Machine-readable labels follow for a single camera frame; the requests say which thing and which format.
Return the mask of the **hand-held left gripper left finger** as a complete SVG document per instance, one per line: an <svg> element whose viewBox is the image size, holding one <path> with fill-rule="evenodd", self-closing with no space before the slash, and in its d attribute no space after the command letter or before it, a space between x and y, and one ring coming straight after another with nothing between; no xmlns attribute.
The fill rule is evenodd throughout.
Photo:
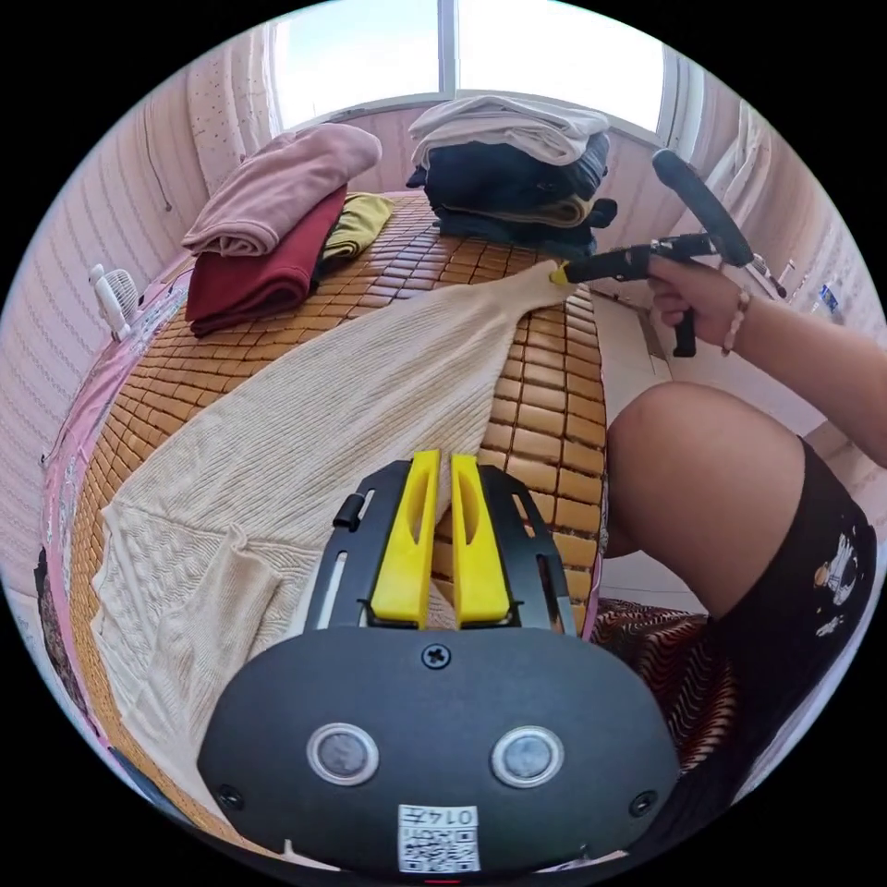
<svg viewBox="0 0 887 887"><path fill-rule="evenodd" d="M441 454L413 455L383 551L370 607L378 622L427 623Z"/></svg>

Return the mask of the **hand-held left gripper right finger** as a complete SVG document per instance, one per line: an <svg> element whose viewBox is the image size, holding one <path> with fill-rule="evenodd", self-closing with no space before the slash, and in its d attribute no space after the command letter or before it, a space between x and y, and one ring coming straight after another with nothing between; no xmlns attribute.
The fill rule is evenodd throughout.
<svg viewBox="0 0 887 887"><path fill-rule="evenodd" d="M451 458L453 586L460 629L497 625L510 611L492 513L477 458Z"/></svg>

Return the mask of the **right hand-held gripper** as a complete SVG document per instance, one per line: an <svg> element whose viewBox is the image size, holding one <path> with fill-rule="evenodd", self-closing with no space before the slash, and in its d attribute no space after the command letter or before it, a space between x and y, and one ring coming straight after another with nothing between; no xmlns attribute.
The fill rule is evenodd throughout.
<svg viewBox="0 0 887 887"><path fill-rule="evenodd" d="M719 256L726 261L728 236L699 233L654 239L647 244L611 250L581 261L560 263L550 273L549 279L557 286L592 283L602 279L617 282L645 280L649 277L650 258L656 255L682 263L710 256Z"/></svg>

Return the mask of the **person's right hand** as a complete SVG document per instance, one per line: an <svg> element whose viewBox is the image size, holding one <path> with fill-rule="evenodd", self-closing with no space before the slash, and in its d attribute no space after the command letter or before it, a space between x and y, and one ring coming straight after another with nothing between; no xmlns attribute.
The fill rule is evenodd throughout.
<svg viewBox="0 0 887 887"><path fill-rule="evenodd" d="M693 318L698 338L725 355L734 350L751 302L744 288L707 265L661 256L650 259L648 279L665 325L675 328Z"/></svg>

